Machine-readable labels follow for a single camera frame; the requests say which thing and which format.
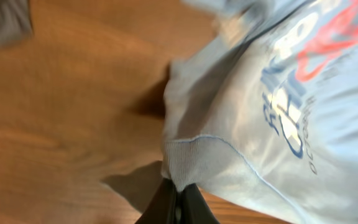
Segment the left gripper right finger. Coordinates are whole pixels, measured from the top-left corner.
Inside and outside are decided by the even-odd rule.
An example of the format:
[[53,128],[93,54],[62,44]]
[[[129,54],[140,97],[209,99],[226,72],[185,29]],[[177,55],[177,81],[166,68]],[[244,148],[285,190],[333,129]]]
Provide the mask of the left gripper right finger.
[[219,224],[196,184],[188,185],[180,197],[181,224]]

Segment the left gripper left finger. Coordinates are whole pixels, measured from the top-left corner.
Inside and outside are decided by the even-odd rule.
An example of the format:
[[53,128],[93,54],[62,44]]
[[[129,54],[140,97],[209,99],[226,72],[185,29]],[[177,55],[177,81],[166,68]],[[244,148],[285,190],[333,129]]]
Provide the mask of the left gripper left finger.
[[163,179],[145,212],[135,224],[175,224],[177,190],[170,179]]

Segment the grey folded garment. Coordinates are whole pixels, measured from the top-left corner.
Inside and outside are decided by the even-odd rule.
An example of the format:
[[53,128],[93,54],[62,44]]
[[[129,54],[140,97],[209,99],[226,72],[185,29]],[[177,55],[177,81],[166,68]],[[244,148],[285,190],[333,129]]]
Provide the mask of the grey folded garment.
[[29,0],[0,0],[0,47],[31,35]]

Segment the light blue printed t-shirt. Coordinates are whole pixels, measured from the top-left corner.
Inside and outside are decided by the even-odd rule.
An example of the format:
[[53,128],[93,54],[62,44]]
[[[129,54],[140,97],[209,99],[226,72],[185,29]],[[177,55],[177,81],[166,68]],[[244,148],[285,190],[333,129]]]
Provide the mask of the light blue printed t-shirt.
[[164,177],[292,223],[358,223],[358,0],[192,1],[218,36],[175,60]]

